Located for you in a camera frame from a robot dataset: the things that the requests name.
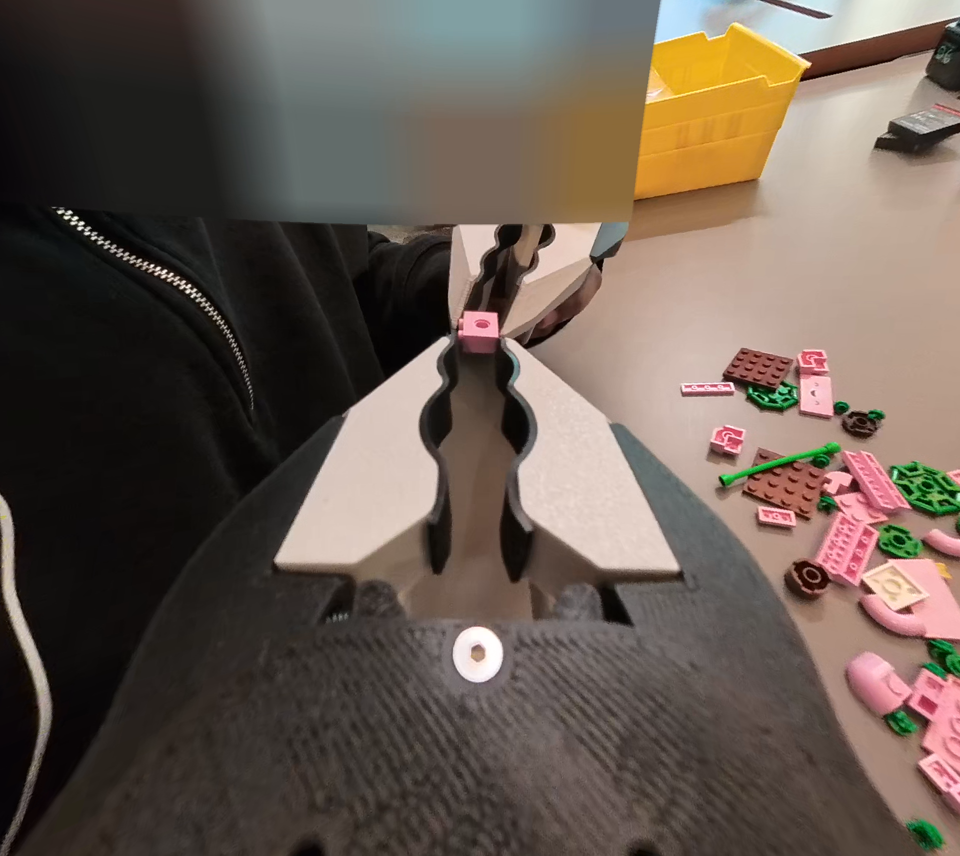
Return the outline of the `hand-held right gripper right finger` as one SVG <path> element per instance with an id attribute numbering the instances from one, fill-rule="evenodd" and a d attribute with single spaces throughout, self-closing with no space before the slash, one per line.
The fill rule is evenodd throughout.
<path id="1" fill-rule="evenodd" d="M 677 579 L 681 565 L 608 418 L 511 338 L 498 348 L 497 387 L 512 450 L 499 523 L 510 580 L 557 598 L 574 584 Z"/>

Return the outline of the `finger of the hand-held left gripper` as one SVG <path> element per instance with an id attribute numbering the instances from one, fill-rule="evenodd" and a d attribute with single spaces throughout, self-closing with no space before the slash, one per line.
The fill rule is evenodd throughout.
<path id="1" fill-rule="evenodd" d="M 528 333 L 583 282 L 601 224 L 545 224 L 523 230 L 508 262 L 501 337 Z"/>
<path id="2" fill-rule="evenodd" d="M 448 314 L 455 330 L 466 311 L 490 308 L 498 271 L 498 225 L 459 225 L 451 235 Z"/>

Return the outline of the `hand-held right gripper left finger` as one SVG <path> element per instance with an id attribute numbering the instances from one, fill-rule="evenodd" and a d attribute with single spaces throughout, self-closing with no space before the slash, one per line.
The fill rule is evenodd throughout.
<path id="1" fill-rule="evenodd" d="M 450 559 L 453 336 L 347 411 L 273 563 L 291 573 L 381 581 L 398 593 Z"/>

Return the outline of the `small pink toy brick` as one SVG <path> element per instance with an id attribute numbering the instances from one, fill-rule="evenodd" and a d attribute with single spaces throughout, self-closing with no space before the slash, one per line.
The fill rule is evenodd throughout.
<path id="1" fill-rule="evenodd" d="M 463 353 L 492 355 L 500 346 L 498 313 L 466 310 L 458 321 L 458 342 Z"/>

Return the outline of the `pile of pink toy bricks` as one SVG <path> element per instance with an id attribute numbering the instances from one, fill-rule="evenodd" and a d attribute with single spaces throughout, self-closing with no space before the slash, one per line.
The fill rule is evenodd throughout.
<path id="1" fill-rule="evenodd" d="M 825 466 L 816 514 L 804 520 L 754 500 L 742 490 L 746 478 L 728 487 L 717 479 L 714 491 L 721 498 L 745 497 L 759 531 L 786 533 L 793 557 L 776 581 L 834 646 L 823 665 L 828 676 L 843 680 L 861 713 L 877 720 L 870 735 L 882 727 L 903 742 L 912 754 L 910 778 L 922 784 L 923 799 L 939 820 L 951 817 L 958 826 L 958 532 L 931 527 L 920 533 L 906 517 L 956 515 L 958 472 L 919 462 L 885 468 L 863 445 L 881 429 L 884 413 L 835 400 L 821 350 L 801 352 L 796 369 L 796 379 L 787 376 L 774 391 L 724 380 L 680 387 L 685 398 L 706 399 L 733 397 L 741 387 L 750 404 L 766 413 L 798 413 L 813 419 L 823 434 L 846 434 L 846 441 L 838 442 L 841 451 Z M 785 456 L 752 445 L 746 429 L 723 424 L 711 432 L 707 449 L 726 466 L 721 474 Z M 786 568 L 801 558 L 830 575 L 832 586 L 819 599 L 803 600 L 786 589 Z M 929 598 L 894 612 L 861 586 L 866 571 L 892 561 L 902 561 Z"/>

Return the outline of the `person's left forearm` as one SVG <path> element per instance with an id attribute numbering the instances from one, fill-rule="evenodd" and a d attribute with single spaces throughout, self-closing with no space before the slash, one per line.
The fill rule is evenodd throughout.
<path id="1" fill-rule="evenodd" d="M 366 266 L 355 277 L 374 351 L 393 375 L 450 334 L 451 237 L 420 233 L 403 242 L 369 230 Z"/>

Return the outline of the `person's left hand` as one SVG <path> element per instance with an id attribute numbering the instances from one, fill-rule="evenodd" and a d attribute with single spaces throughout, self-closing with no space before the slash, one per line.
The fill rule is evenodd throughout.
<path id="1" fill-rule="evenodd" d="M 603 282 L 603 263 L 591 266 L 579 288 L 551 309 L 521 340 L 524 346 L 536 346 L 562 329 L 593 301 Z"/>

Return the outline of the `yellow plastic bin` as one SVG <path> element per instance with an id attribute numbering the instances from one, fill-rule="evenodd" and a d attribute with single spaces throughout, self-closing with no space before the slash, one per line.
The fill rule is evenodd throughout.
<path id="1" fill-rule="evenodd" d="M 655 43 L 634 199 L 758 179 L 809 69 L 737 22 Z"/>

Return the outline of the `green toy rod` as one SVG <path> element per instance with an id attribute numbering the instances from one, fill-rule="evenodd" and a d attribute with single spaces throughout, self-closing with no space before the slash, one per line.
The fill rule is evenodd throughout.
<path id="1" fill-rule="evenodd" d="M 772 461 L 766 463 L 755 464 L 746 469 L 740 470 L 732 474 L 720 474 L 718 477 L 719 485 L 722 487 L 728 487 L 734 482 L 747 478 L 756 473 L 761 473 L 773 468 L 780 466 L 792 466 L 795 463 L 802 461 L 813 461 L 825 457 L 826 461 L 829 463 L 830 458 L 841 451 L 842 447 L 838 442 L 830 442 L 821 447 L 811 449 L 802 453 L 791 454 L 789 456 L 779 457 Z"/>

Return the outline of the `brown square toy plate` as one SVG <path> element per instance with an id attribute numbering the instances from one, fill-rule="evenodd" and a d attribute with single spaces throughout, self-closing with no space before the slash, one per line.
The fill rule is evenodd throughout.
<path id="1" fill-rule="evenodd" d="M 776 390 L 794 368 L 791 357 L 741 347 L 723 371 L 725 382 Z"/>
<path id="2" fill-rule="evenodd" d="M 789 464 L 752 473 L 743 483 L 745 495 L 810 520 L 817 512 L 832 455 L 806 455 Z"/>

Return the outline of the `brown round toy brick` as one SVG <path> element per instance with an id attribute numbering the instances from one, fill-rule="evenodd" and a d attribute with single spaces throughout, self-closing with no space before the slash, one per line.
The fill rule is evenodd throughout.
<path id="1" fill-rule="evenodd" d="M 801 558 L 789 564 L 783 575 L 787 590 L 803 600 L 824 596 L 833 585 L 828 572 L 819 563 Z"/>

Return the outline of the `cream square toy plate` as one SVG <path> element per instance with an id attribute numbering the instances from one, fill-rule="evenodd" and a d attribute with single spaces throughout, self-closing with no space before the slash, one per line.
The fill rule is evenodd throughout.
<path id="1" fill-rule="evenodd" d="M 866 571 L 861 578 L 861 586 L 894 612 L 908 610 L 930 597 L 923 586 L 903 568 L 902 563 L 885 562 Z"/>

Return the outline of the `small black battery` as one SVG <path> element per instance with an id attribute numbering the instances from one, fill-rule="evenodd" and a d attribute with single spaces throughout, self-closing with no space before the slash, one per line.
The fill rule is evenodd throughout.
<path id="1" fill-rule="evenodd" d="M 873 147 L 906 154 L 925 153 L 959 133 L 959 109 L 936 104 L 891 120 Z"/>

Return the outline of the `wooden edged table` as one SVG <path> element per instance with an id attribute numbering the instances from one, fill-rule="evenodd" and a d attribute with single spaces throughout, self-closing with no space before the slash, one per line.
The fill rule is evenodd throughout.
<path id="1" fill-rule="evenodd" d="M 959 0 L 661 0 L 654 41 L 738 23 L 805 59 L 807 80 L 928 53 Z"/>

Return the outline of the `black battery charger case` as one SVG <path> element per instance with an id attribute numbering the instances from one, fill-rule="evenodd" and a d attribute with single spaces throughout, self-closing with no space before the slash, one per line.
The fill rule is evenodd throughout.
<path id="1" fill-rule="evenodd" d="M 925 75 L 948 92 L 958 92 L 959 80 L 959 20 L 947 24 L 935 46 Z"/>

